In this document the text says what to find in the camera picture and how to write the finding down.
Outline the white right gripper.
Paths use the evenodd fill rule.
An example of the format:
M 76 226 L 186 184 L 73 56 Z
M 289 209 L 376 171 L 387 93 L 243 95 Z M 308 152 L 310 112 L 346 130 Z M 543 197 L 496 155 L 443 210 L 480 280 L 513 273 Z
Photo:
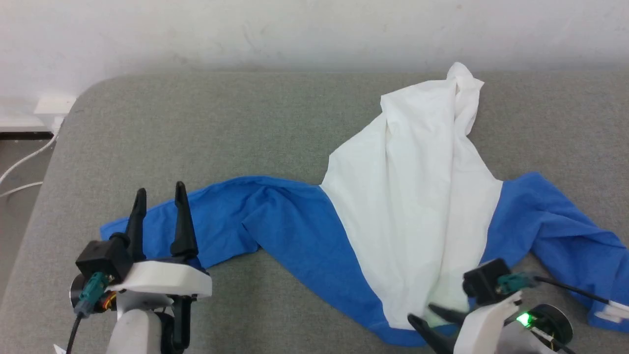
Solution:
M 429 327 L 422 318 L 408 314 L 407 320 L 435 354 L 493 354 L 496 351 L 505 320 L 519 311 L 516 303 L 522 291 L 517 291 L 496 304 L 479 307 L 468 314 L 429 303 L 429 309 L 442 320 L 462 325 L 456 342 Z

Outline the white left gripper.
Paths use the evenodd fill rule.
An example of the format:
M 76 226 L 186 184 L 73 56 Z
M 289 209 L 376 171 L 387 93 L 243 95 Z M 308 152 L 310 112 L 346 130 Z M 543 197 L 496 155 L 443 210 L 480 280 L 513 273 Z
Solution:
M 198 244 L 186 186 L 175 185 L 174 204 L 177 209 L 174 240 L 170 246 L 172 256 L 193 259 L 198 255 Z M 121 284 L 111 285 L 111 291 L 135 291 L 151 294 L 192 296 L 213 295 L 213 280 L 206 273 L 184 264 L 145 261 L 143 251 L 143 220 L 146 216 L 146 190 L 140 188 L 126 227 L 128 251 L 135 262 Z

